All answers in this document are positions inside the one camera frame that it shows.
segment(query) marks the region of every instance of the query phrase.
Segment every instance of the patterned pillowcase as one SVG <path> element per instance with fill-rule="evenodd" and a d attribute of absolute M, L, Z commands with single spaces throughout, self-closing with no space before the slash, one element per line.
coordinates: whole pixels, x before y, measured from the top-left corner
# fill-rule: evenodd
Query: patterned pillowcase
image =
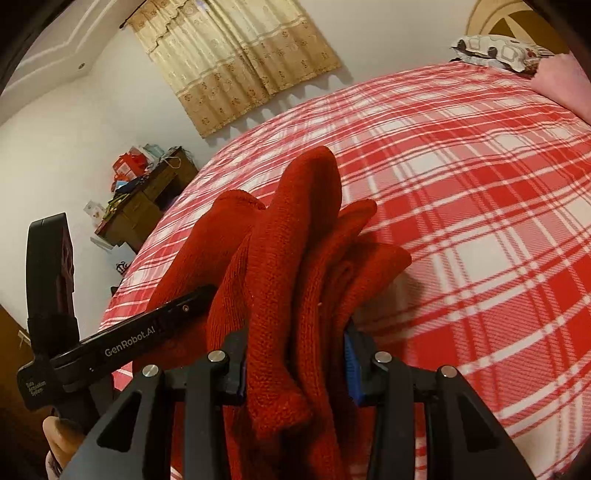
<path fill-rule="evenodd" d="M 510 70 L 509 66 L 504 64 L 497 59 L 484 59 L 483 57 L 479 57 L 477 55 L 470 55 L 468 53 L 464 53 L 462 51 L 457 51 L 457 59 L 461 60 L 464 63 L 469 63 L 471 65 L 480 65 L 481 67 L 493 67 L 499 70 Z"/>
<path fill-rule="evenodd" d="M 504 35 L 464 35 L 452 44 L 452 48 L 463 54 L 460 58 L 497 60 L 508 70 L 529 74 L 535 73 L 541 59 L 554 56 L 547 48 Z"/>

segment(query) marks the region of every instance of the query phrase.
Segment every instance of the human hand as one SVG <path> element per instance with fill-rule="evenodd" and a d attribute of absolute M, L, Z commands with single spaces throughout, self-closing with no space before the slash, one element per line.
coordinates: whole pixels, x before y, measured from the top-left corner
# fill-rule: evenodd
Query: human hand
<path fill-rule="evenodd" d="M 51 452 L 47 452 L 45 459 L 47 476 L 49 480 L 57 480 L 60 469 L 70 462 L 85 436 L 76 423 L 57 417 L 43 420 L 43 432 L 53 452 L 53 456 Z M 60 468 L 55 465 L 54 457 Z"/>

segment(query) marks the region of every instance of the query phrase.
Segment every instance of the pink pillow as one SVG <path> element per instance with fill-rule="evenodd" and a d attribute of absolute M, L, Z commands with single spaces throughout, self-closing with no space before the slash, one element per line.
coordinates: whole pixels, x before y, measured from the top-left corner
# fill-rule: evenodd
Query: pink pillow
<path fill-rule="evenodd" d="M 591 82 L 572 53 L 540 60 L 531 88 L 591 125 Z"/>

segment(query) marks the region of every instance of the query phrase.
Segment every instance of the wooden headboard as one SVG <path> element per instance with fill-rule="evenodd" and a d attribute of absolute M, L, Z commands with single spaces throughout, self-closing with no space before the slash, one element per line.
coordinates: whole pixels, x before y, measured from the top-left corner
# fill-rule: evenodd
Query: wooden headboard
<path fill-rule="evenodd" d="M 466 34 L 506 35 L 554 53 L 569 52 L 558 32 L 521 0 L 478 0 L 468 19 Z"/>

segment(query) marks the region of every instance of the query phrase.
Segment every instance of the curtain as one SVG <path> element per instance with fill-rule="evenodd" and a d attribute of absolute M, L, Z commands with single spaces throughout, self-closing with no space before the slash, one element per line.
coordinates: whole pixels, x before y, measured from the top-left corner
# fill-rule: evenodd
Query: curtain
<path fill-rule="evenodd" d="M 128 23 L 202 137 L 340 67 L 293 0 L 149 0 Z"/>

